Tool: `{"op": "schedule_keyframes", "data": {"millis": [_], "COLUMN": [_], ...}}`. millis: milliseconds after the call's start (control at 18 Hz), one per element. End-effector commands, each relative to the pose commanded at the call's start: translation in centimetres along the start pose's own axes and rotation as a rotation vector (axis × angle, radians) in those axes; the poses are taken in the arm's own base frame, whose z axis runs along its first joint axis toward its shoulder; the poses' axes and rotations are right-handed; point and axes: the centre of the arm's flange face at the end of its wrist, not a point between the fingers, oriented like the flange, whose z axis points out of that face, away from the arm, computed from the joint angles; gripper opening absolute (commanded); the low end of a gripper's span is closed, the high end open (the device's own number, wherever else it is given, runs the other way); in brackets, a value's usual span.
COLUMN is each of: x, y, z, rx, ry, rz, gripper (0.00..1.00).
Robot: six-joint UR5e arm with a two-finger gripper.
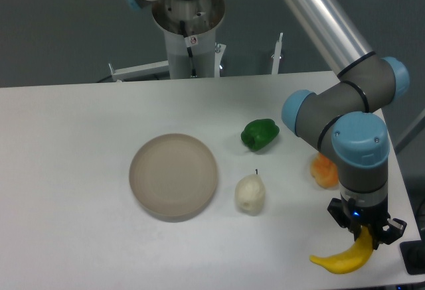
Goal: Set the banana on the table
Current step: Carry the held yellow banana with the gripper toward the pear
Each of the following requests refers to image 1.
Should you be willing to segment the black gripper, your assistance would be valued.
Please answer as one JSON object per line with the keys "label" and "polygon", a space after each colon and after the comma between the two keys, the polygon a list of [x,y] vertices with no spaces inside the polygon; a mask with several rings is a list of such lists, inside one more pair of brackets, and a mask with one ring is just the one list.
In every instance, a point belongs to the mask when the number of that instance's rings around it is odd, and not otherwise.
{"label": "black gripper", "polygon": [[403,237],[407,223],[390,218],[388,213],[388,189],[360,193],[342,188],[339,198],[332,198],[327,211],[336,223],[354,237],[360,226],[367,227],[373,237],[373,249],[381,244],[390,245]]}

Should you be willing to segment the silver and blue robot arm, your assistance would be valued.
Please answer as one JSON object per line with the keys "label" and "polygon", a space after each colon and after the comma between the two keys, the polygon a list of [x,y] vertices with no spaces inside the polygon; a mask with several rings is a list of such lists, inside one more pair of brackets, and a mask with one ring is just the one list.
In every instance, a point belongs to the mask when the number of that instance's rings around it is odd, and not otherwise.
{"label": "silver and blue robot arm", "polygon": [[[223,0],[127,0],[132,7],[151,6],[157,25],[180,43],[167,49],[172,78],[214,76],[213,32],[224,16]],[[328,211],[355,237],[366,228],[371,246],[402,237],[406,223],[388,213],[386,125],[375,115],[408,89],[404,64],[379,58],[336,0],[284,0],[338,83],[315,94],[294,92],[282,108],[282,121],[296,136],[337,165],[340,196]]]}

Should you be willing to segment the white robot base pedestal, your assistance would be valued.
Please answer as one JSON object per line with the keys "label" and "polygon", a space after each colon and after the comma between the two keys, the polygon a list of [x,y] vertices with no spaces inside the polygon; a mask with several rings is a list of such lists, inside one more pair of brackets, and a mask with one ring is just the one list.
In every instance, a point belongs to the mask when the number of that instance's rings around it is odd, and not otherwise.
{"label": "white robot base pedestal", "polygon": [[153,19],[165,39],[170,79],[217,76],[216,30],[224,13],[224,0],[160,0],[153,4]]}

